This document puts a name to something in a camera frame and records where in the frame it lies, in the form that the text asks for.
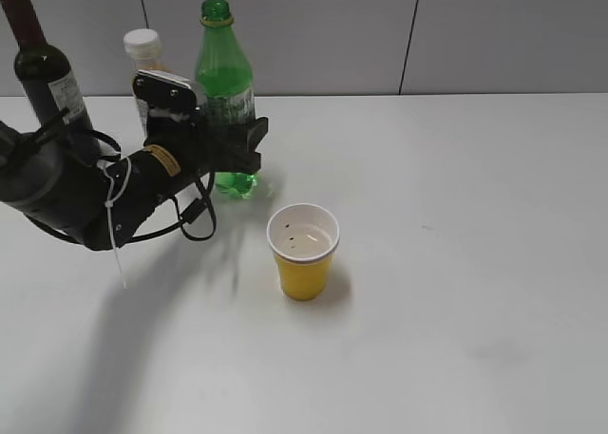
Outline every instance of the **wire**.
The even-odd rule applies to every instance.
[[[80,244],[80,242],[78,242],[72,236],[66,235],[66,234],[61,233],[61,232],[58,232],[54,228],[49,227],[48,225],[46,225],[44,222],[36,220],[35,218],[30,217],[30,216],[26,216],[26,219],[29,220],[34,225],[36,225],[43,232],[48,233],[49,235],[51,235],[53,237],[56,237],[57,239],[61,239],[64,242],[69,242],[70,244]]]
[[[135,242],[147,241],[148,239],[154,239],[155,237],[165,236],[168,233],[175,232],[179,228],[180,228],[180,223],[179,222],[175,222],[175,223],[172,223],[171,225],[169,225],[168,227],[165,227],[165,228],[163,228],[161,230],[158,230],[156,232],[148,233],[146,235],[133,236],[131,239],[129,239],[129,241],[127,242],[127,244],[132,244],[132,243],[135,243]]]
[[[209,211],[209,218],[211,218],[211,224],[212,224],[211,233],[209,233],[209,235],[207,235],[207,236],[190,235],[190,233],[188,233],[188,231],[183,226],[185,221],[181,220],[180,221],[181,222],[181,225],[180,225],[181,233],[184,235],[184,237],[186,239],[189,239],[191,241],[201,242],[201,241],[206,241],[208,239],[211,239],[213,237],[213,235],[216,233],[216,229],[218,228],[218,218],[216,217],[216,210],[213,207],[211,198],[209,197],[211,189],[213,189],[213,183],[214,183],[215,177],[216,177],[216,173],[214,171],[211,171],[209,173],[209,181],[207,182],[206,186],[202,183],[202,180],[200,180],[200,179],[195,180],[195,185],[197,186],[197,189],[199,190],[199,193],[201,196],[200,199],[203,202],[203,209],[201,209],[198,214],[195,214],[191,221],[188,221],[188,223],[192,223],[192,221],[194,221],[200,214],[202,214],[204,212],[205,209],[207,209]]]
[[[126,190],[126,185],[129,183],[129,179],[131,178],[131,169],[132,163],[129,157],[126,157],[126,175],[124,175],[123,185],[121,189],[118,191],[118,194],[112,197],[112,192],[114,191],[114,179],[107,174],[105,170],[106,163],[101,163],[102,171],[104,172],[104,176],[110,180],[110,186],[107,189],[107,200],[104,203],[105,209],[107,210],[107,231],[110,235],[110,243],[112,244],[112,251],[114,252],[114,257],[116,258],[116,264],[118,265],[118,271],[121,274],[121,279],[123,280],[123,287],[126,288],[126,279],[124,277],[123,265],[121,265],[121,260],[118,257],[118,248],[116,247],[116,240],[114,239],[114,224],[112,223],[112,206],[114,206],[114,201],[119,199],[124,191]]]
[[[180,228],[180,226],[183,224],[183,220],[181,218],[181,213],[180,213],[180,204],[178,203],[178,199],[175,197],[169,197],[169,199],[171,200],[171,202],[173,203],[173,206],[175,207],[175,214],[178,216],[178,221],[175,222],[175,225],[177,225],[178,228]]]
[[[403,69],[401,70],[401,81],[399,82],[399,92],[401,95],[403,92],[403,84],[406,79],[406,69],[408,68],[408,60],[409,60],[409,50],[411,49],[411,40],[414,34],[414,28],[416,27],[416,17],[418,16],[418,4],[420,4],[420,0],[416,0],[414,4],[414,13],[411,16],[411,25],[409,26],[409,36],[408,36],[408,46],[406,47],[406,56],[403,60]]]
[[[116,140],[114,140],[109,135],[106,135],[105,133],[98,132],[97,130],[89,130],[89,129],[85,130],[83,128],[77,128],[75,130],[72,130],[72,133],[74,133],[76,135],[84,135],[87,137],[93,137],[96,140],[99,140],[100,142],[104,142],[105,144],[110,146],[112,149],[114,149],[116,152],[118,152],[118,155],[120,155],[120,153],[122,152],[122,148],[116,142]]]
[[[38,140],[42,135],[47,133],[49,129],[51,129],[56,123],[58,123],[68,112],[69,110],[67,108],[62,108],[61,111],[59,111],[52,118],[43,123],[40,128],[31,135],[31,142],[37,142],[36,140]]]

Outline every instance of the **white table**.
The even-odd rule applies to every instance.
[[[130,99],[87,102],[138,147]],[[608,431],[608,95],[257,110],[274,193],[218,199],[207,244],[127,246],[127,290],[112,253],[0,207],[0,432]],[[22,99],[0,119],[35,127]],[[343,234],[309,303],[282,295],[265,241],[298,201]]]

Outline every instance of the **black cable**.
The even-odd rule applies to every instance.
[[[123,149],[116,142],[116,140],[114,140],[109,135],[106,135],[105,133],[98,132],[97,130],[77,128],[77,129],[73,130],[72,133],[74,133],[76,135],[85,135],[88,137],[93,137],[94,139],[99,140],[100,142],[104,142],[105,144],[110,146],[112,149],[114,149],[116,152],[118,152],[118,153],[123,152]]]
[[[43,222],[40,222],[38,220],[36,220],[33,217],[30,216],[26,216],[28,218],[28,220],[33,223],[34,225],[36,225],[40,230],[42,230],[45,233],[48,233],[49,235],[56,237],[57,239],[61,239],[62,241],[65,242],[69,242],[70,244],[80,244],[80,242],[78,242],[76,239],[74,239],[72,236],[70,235],[66,235],[64,233],[58,232],[57,230],[55,230],[52,227],[49,227],[48,225],[46,225]]]
[[[216,233],[216,229],[218,228],[218,218],[216,217],[216,210],[213,207],[213,202],[211,201],[211,198],[209,197],[209,193],[211,192],[211,189],[213,189],[214,180],[215,180],[214,171],[211,171],[209,173],[209,182],[207,183],[206,187],[200,179],[195,180],[195,185],[197,186],[197,189],[200,192],[201,199],[204,203],[205,209],[207,209],[209,211],[209,218],[211,218],[211,224],[212,224],[211,233],[209,233],[209,235],[207,235],[207,236],[190,235],[182,223],[180,226],[181,233],[185,236],[186,239],[189,239],[191,241],[196,241],[196,242],[206,241],[208,239],[211,239],[213,237],[213,235]],[[177,206],[177,201],[175,201],[175,204],[176,204],[176,209],[179,210],[179,208]]]
[[[131,244],[134,242],[142,242],[142,241],[147,241],[148,239],[154,239],[155,237],[161,237],[164,236],[168,233],[171,232],[175,232],[177,229],[180,228],[180,223],[179,222],[175,222],[171,225],[169,225],[168,227],[165,227],[161,230],[158,230],[156,232],[152,232],[152,233],[148,233],[146,235],[139,235],[139,236],[133,236],[131,239],[129,239],[127,241],[127,244]]]
[[[178,203],[178,199],[175,197],[169,197],[169,199],[173,202],[173,206],[175,207],[175,214],[178,216],[178,221],[175,222],[178,227],[182,225],[182,218],[180,213],[180,204]]]
[[[143,11],[143,20],[145,22],[145,26],[147,28],[150,28],[150,23],[148,23],[148,13],[145,10],[145,3],[143,2],[143,0],[140,0],[140,3],[142,4],[142,11]]]
[[[52,129],[52,127],[58,123],[66,114],[68,113],[67,108],[63,108],[57,114],[55,114],[48,121],[43,123],[38,130],[29,135],[21,144],[17,146],[14,154],[10,157],[10,165],[15,165],[21,163],[22,160],[32,156],[35,154],[44,144],[57,138],[58,131],[54,131],[47,135],[45,139],[42,139],[42,142],[39,142],[38,139],[45,136],[45,134]]]

